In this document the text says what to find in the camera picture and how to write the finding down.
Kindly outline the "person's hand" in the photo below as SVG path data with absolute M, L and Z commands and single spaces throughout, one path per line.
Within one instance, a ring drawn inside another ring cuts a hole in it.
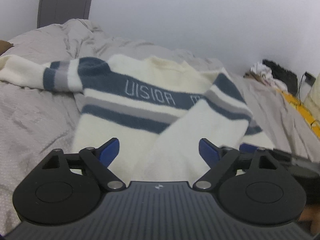
M 310 231 L 313 234 L 317 234 L 320 231 L 320 205 L 306 205 L 302 214 L 300 215 L 299 221 L 311 222 Z

